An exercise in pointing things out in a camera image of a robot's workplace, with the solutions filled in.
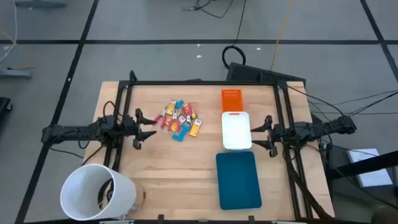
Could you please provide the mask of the white plastic tray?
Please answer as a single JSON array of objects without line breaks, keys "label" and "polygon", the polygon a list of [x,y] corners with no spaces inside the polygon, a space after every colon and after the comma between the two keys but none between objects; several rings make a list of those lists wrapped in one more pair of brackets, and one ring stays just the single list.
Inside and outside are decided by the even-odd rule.
[{"label": "white plastic tray", "polygon": [[226,111],[221,115],[223,147],[245,150],[252,147],[249,114],[245,111]]}]

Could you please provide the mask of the black metal beam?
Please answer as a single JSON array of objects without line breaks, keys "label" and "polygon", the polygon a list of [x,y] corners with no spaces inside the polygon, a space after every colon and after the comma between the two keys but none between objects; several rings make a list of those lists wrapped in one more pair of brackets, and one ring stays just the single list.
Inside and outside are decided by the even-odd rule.
[{"label": "black metal beam", "polygon": [[352,164],[333,167],[326,173],[326,178],[328,180],[340,179],[342,177],[351,177],[353,175],[364,174],[394,166],[398,166],[398,151],[372,157]]}]

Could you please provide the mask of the orange plastic basket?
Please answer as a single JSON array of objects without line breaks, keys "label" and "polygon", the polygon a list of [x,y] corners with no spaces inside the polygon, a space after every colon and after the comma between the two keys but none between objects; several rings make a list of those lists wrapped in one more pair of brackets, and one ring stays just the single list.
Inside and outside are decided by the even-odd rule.
[{"label": "orange plastic basket", "polygon": [[243,111],[242,91],[237,89],[224,89],[221,91],[222,110]]}]

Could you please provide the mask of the clear plastic container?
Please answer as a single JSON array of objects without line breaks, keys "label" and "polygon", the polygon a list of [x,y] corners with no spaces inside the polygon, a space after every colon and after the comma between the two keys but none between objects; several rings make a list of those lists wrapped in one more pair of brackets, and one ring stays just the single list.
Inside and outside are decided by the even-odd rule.
[{"label": "clear plastic container", "polygon": [[146,190],[139,183],[135,183],[135,185],[136,185],[136,199],[134,202],[134,211],[136,212],[143,206],[146,200]]}]

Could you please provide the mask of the black aluminium table frame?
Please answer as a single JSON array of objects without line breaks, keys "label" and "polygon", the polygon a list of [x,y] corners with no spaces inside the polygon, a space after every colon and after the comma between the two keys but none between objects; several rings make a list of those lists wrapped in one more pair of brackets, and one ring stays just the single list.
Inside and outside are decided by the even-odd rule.
[{"label": "black aluminium table frame", "polygon": [[[139,81],[135,73],[131,70],[129,74],[129,80],[121,80],[118,82],[118,91],[116,93],[116,102],[114,106],[113,115],[116,120],[126,114],[129,114],[129,105],[131,100],[132,88],[135,85],[161,85],[161,86],[172,86],[172,85],[182,85],[182,86],[271,86],[274,91],[275,106],[277,110],[277,118],[279,124],[283,124],[285,127],[284,115],[282,111],[282,104],[280,102],[279,88],[282,89],[285,99],[285,107],[287,111],[287,118],[290,127],[293,126],[294,118],[292,114],[292,107],[290,104],[290,96],[287,90],[286,82],[255,82],[255,81],[203,81],[201,79],[195,80],[185,80],[185,81]],[[285,166],[287,168],[289,189],[292,196],[292,206],[294,210],[295,219],[301,219],[299,200],[297,197],[296,188],[299,187],[303,193],[303,201],[306,211],[306,219],[309,221],[316,221],[317,219],[313,217],[313,213],[316,213],[320,218],[319,221],[330,221],[333,219],[332,216],[327,214],[327,212],[322,208],[322,206],[315,200],[315,197],[307,189],[307,181],[305,179],[305,172],[303,168],[303,162],[301,153],[299,152],[298,145],[288,145],[283,144],[284,150],[282,155],[286,157]]]}]

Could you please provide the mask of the white booklet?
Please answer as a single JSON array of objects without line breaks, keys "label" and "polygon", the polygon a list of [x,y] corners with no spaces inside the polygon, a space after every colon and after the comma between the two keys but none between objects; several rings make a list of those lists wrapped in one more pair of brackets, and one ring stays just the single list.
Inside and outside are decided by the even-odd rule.
[{"label": "white booklet", "polygon": [[[377,149],[349,149],[347,153],[350,163],[355,163],[379,156]],[[358,174],[356,178],[360,187],[392,185],[392,180],[386,169]]]}]

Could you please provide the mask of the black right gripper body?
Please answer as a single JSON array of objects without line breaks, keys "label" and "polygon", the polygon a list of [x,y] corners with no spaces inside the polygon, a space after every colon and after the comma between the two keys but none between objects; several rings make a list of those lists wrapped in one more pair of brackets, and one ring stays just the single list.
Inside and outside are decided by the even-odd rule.
[{"label": "black right gripper body", "polygon": [[274,146],[277,142],[283,142],[285,138],[285,127],[283,124],[274,124],[271,129],[271,144]]}]

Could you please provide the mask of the white cylindrical bucket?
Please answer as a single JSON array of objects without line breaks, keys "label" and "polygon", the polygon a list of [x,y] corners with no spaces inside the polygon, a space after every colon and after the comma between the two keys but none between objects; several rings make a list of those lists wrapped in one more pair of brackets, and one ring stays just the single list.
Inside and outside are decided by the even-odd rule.
[{"label": "white cylindrical bucket", "polygon": [[[107,206],[100,208],[98,194],[107,180],[113,181],[113,195]],[[133,208],[136,198],[136,185],[131,179],[106,166],[87,164],[66,179],[60,204],[68,217],[88,221],[120,217]]]}]

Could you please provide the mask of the black perforated metal box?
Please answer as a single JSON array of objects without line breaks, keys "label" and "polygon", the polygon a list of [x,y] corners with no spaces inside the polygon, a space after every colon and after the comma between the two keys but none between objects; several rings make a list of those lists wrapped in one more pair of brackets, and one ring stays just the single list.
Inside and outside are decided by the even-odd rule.
[{"label": "black perforated metal box", "polygon": [[286,75],[283,73],[264,70],[261,68],[242,65],[231,62],[226,77],[227,81],[255,81],[255,82],[302,82],[306,84],[306,79]]}]

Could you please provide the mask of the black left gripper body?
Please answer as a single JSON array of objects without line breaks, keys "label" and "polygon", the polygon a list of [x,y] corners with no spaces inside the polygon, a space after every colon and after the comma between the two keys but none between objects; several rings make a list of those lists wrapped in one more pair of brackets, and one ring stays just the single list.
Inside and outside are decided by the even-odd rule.
[{"label": "black left gripper body", "polygon": [[140,133],[139,124],[137,124],[133,117],[125,115],[123,117],[124,136],[134,136],[136,141],[139,141],[138,134]]}]

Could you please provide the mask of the grey metal stand foot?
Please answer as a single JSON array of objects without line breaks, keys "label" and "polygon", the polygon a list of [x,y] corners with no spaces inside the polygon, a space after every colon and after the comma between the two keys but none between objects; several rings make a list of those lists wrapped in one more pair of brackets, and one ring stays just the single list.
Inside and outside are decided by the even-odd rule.
[{"label": "grey metal stand foot", "polygon": [[16,6],[37,8],[63,8],[67,0],[14,0]]},{"label": "grey metal stand foot", "polygon": [[25,70],[0,69],[0,78],[22,78],[30,80],[32,73]]}]

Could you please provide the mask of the teal plastic tray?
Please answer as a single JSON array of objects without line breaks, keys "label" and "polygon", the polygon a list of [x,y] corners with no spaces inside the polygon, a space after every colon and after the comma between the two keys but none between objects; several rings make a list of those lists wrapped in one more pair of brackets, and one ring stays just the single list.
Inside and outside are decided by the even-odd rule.
[{"label": "teal plastic tray", "polygon": [[223,152],[216,155],[218,192],[223,210],[262,206],[254,153]]}]

